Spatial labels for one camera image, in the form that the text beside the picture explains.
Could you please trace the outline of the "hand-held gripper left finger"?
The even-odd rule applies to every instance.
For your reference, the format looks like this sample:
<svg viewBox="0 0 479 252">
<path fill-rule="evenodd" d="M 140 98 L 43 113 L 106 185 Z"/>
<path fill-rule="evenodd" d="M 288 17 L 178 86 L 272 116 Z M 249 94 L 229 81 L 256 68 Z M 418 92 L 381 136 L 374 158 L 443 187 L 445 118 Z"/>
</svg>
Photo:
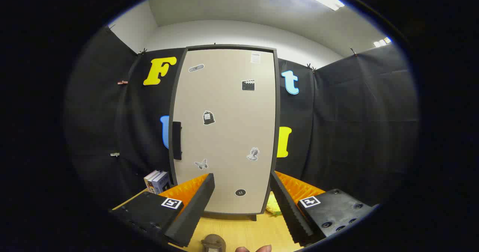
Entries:
<svg viewBox="0 0 479 252">
<path fill-rule="evenodd" d="M 109 213 L 160 245 L 187 247 L 214 188 L 214 174 L 207 173 L 160 194 L 140 192 Z"/>
</svg>

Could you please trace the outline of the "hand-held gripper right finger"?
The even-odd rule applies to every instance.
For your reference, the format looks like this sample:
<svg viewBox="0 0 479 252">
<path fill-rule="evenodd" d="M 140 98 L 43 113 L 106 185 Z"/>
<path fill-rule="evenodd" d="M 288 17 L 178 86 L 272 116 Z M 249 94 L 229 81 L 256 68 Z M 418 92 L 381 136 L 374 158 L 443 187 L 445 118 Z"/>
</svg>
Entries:
<svg viewBox="0 0 479 252">
<path fill-rule="evenodd" d="M 278 171 L 271 171 L 270 186 L 290 235 L 299 245 L 312 245 L 347 229 L 377 208 L 340 189 L 323 191 Z"/>
</svg>

